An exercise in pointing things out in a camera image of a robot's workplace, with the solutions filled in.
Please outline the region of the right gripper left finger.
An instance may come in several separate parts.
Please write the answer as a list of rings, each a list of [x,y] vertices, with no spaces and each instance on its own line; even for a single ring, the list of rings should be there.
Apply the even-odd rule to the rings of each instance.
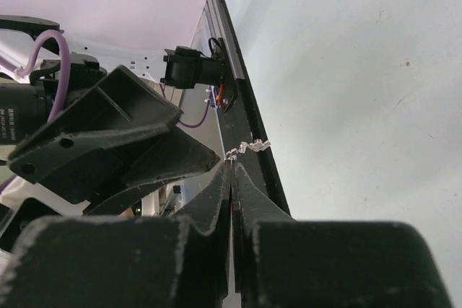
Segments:
[[[228,293],[231,166],[168,217],[44,216],[19,236],[3,307],[220,307]]]

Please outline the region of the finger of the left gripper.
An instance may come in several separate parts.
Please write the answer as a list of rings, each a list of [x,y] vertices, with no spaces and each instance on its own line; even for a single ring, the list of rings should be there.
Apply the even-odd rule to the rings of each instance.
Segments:
[[[209,172],[219,156],[181,129],[64,164],[40,184],[70,203],[89,201],[87,216],[120,214],[168,183]]]
[[[38,183],[73,159],[167,133],[179,107],[125,66],[118,66],[78,100],[17,145],[9,169]]]

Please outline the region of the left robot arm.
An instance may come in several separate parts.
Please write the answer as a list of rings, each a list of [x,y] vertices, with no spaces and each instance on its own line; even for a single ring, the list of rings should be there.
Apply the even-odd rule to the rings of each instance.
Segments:
[[[182,131],[181,109],[120,65],[71,51],[60,26],[4,15],[1,37],[22,46],[21,62],[1,51],[1,144],[11,190],[45,188],[62,214],[119,214],[172,182],[209,172],[218,155]]]

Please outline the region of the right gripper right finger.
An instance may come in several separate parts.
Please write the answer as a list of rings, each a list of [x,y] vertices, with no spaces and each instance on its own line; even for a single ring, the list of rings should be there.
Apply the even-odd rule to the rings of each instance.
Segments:
[[[244,307],[451,307],[411,225],[298,221],[252,182],[232,179],[235,288]]]

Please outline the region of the small gold earring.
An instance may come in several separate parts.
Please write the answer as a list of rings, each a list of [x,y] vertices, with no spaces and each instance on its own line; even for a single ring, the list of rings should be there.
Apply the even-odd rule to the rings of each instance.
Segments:
[[[262,139],[256,139],[255,141],[250,143],[242,141],[237,148],[233,148],[225,154],[225,160],[236,161],[241,154],[244,154],[247,151],[265,151],[270,146],[271,142],[269,140],[264,141]]]

